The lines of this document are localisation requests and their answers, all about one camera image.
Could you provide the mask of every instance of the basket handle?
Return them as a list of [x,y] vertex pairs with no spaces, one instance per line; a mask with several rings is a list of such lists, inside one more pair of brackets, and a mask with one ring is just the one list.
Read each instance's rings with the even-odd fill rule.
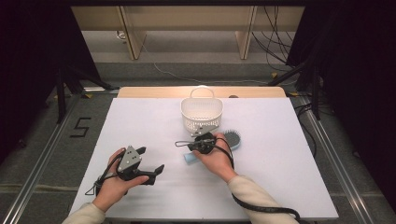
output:
[[194,88],[194,89],[191,91],[191,93],[190,93],[190,98],[192,98],[192,93],[193,93],[194,91],[198,90],[198,89],[207,89],[207,90],[211,91],[211,92],[212,92],[212,98],[215,98],[215,93],[214,93],[210,88],[208,88],[208,87],[205,86],[205,85],[200,85],[200,86],[197,86],[196,88]]

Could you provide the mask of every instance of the sleeve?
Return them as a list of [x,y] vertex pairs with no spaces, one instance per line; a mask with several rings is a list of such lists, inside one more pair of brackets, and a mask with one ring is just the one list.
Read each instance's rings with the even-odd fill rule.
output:
[[[231,193],[242,202],[256,206],[280,207],[280,205],[265,191],[247,176],[237,175],[228,183]],[[253,224],[297,224],[289,214],[269,214],[245,209]]]
[[63,224],[100,224],[105,221],[105,213],[93,203],[84,203],[80,209],[64,220]]

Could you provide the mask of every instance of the person's right hand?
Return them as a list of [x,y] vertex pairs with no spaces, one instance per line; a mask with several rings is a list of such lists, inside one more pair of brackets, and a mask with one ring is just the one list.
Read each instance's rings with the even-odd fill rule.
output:
[[[225,136],[222,133],[213,134],[216,138],[222,138],[224,140]],[[218,139],[216,141],[216,146],[223,148],[228,153],[230,153],[230,149],[227,144]],[[218,175],[225,182],[229,182],[237,173],[233,170],[231,166],[230,159],[228,159],[227,155],[224,152],[218,150],[217,148],[213,148],[213,150],[209,154],[201,154],[199,151],[194,150],[192,152],[196,158],[198,158],[206,168],[215,175]]]

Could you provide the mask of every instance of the hand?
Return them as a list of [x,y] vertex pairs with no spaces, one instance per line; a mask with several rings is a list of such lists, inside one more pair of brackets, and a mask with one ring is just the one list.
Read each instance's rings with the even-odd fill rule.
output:
[[[216,138],[222,138],[224,140],[225,136],[222,133],[213,134]],[[225,149],[228,153],[230,153],[230,149],[227,144],[218,139],[216,141],[216,146]],[[217,148],[213,148],[213,150],[209,154],[201,154],[199,151],[194,150],[192,152],[196,158],[198,158],[206,168],[215,175],[218,175],[225,182],[229,182],[234,176],[238,175],[231,166],[230,159],[228,159],[227,155],[224,152],[218,150]]]
[[[125,148],[120,148],[119,150],[117,150],[110,157],[108,163],[111,163],[114,158],[117,157],[117,155],[125,150]],[[108,171],[115,174],[118,164],[118,162],[114,162]],[[101,190],[99,191],[99,194],[96,196],[92,203],[102,211],[106,212],[114,203],[118,202],[122,198],[122,196],[128,189],[143,184],[148,179],[149,177],[146,175],[138,176],[137,178],[129,181],[124,181],[118,176],[109,178],[105,180]]]

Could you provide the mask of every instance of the floor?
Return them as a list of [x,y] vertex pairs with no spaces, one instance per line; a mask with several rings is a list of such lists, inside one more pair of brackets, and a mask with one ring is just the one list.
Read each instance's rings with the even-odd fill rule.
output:
[[[290,69],[272,56],[267,58],[254,39],[248,58],[240,60],[232,32],[149,32],[135,61],[130,60],[126,44],[116,32],[83,34],[101,78],[114,86],[257,86],[284,73],[280,70]],[[255,35],[268,46],[263,34]],[[291,44],[288,35],[280,34],[280,38],[285,46]],[[278,44],[270,45],[277,57],[285,59],[280,49]],[[285,92],[294,93],[295,79],[281,84]],[[94,86],[88,81],[82,83]],[[115,97],[116,91],[67,94],[68,113],[61,124],[56,123],[55,92],[48,98],[24,138],[26,146],[15,148],[0,166],[1,220],[7,218],[8,211],[16,210],[12,223],[61,223],[67,217]],[[309,97],[300,92],[290,100],[295,106],[305,105]],[[320,97],[320,117],[316,121],[306,112],[301,122],[308,130],[308,144],[313,151],[316,148],[315,160],[339,218],[318,223],[396,223],[394,211],[353,154],[353,146],[324,96]],[[80,127],[89,128],[85,135],[85,130],[75,129],[78,122]],[[362,203],[356,205],[357,199]]]

